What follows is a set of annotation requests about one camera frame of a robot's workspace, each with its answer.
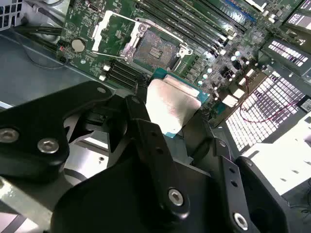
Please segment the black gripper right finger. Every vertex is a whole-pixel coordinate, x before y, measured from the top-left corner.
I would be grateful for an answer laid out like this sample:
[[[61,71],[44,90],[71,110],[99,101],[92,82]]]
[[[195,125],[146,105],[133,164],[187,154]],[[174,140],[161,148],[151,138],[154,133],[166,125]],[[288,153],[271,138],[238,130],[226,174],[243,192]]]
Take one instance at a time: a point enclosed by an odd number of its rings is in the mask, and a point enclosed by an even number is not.
[[[300,232],[300,222],[286,201],[250,159],[232,159],[228,145],[214,136],[201,110],[183,127],[183,136],[191,165],[212,178],[215,209],[228,232]]]

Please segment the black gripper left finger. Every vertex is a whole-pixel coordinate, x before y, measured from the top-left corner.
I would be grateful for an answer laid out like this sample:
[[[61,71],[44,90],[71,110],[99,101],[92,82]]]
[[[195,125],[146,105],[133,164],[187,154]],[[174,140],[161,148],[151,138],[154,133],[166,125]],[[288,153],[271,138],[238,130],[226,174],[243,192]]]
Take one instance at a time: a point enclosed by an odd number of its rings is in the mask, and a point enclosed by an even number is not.
[[[69,145],[94,131],[108,133],[116,163],[114,151],[126,132],[125,98],[88,81],[1,112],[1,175],[52,181],[63,171]]]

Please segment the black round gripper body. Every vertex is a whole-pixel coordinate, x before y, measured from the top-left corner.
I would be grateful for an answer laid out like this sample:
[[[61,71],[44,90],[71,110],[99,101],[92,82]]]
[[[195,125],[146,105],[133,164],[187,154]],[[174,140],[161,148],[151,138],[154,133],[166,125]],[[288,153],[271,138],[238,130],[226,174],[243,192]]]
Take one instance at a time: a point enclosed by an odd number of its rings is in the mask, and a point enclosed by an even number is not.
[[[212,171],[175,162],[158,125],[134,96],[124,100],[126,132],[116,163],[70,189],[52,216],[54,233],[225,232],[218,174],[226,145],[208,135],[201,157]]]

